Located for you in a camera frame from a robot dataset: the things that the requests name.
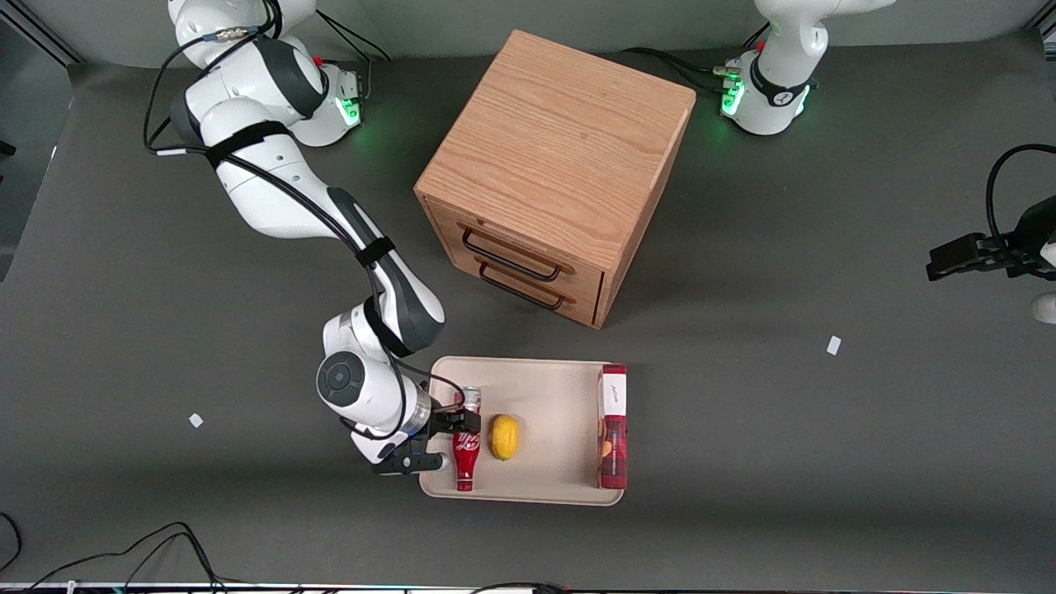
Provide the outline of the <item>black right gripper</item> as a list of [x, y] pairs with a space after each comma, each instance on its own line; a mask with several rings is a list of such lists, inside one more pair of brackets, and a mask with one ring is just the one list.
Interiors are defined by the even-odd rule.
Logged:
[[456, 411], [455, 405], [434, 403], [427, 422], [426, 446], [437, 435], [442, 435], [446, 446], [456, 446], [459, 444], [460, 433], [478, 435], [480, 415], [471, 410]]

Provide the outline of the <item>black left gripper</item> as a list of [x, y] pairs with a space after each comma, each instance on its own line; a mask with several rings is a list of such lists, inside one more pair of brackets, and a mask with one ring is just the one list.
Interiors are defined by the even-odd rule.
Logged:
[[1053, 281], [1054, 264], [1042, 256], [1042, 248], [1054, 240], [1055, 196], [1027, 208], [1011, 233], [1001, 234], [1007, 260], [992, 237], [967, 233], [929, 252], [926, 274], [929, 281], [942, 281], [955, 274], [988, 273], [1006, 268], [1008, 278], [1034, 276]]

